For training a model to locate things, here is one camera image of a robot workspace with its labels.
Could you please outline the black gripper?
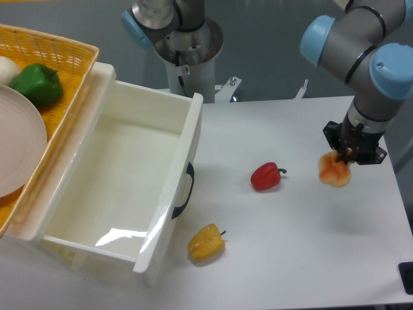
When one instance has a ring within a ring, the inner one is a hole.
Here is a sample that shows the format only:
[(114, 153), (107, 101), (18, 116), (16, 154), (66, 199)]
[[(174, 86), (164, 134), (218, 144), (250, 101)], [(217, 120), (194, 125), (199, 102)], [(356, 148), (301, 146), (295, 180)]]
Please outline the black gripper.
[(369, 133), (366, 125), (353, 125), (347, 115), (341, 123), (329, 121), (323, 133), (330, 148), (337, 152), (337, 162), (377, 165), (381, 164), (387, 155), (379, 146), (383, 132)]

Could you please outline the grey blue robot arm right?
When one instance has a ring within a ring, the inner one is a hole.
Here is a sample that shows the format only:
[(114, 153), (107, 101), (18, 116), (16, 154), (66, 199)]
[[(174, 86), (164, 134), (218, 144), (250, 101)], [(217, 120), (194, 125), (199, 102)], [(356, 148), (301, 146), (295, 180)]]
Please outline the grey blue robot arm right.
[(323, 129), (330, 148), (345, 163), (380, 164), (379, 141), (412, 97), (412, 47), (382, 42), (412, 18), (412, 1), (349, 1), (345, 13), (315, 19), (299, 49), (355, 92), (343, 121)]

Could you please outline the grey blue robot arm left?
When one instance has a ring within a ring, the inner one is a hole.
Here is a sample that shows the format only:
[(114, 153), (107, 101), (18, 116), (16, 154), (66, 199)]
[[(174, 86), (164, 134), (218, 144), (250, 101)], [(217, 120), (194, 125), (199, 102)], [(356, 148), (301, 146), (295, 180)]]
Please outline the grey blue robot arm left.
[(121, 19), (164, 63), (172, 93), (205, 103), (285, 99), (314, 68), (299, 41), (325, 1), (136, 1)]

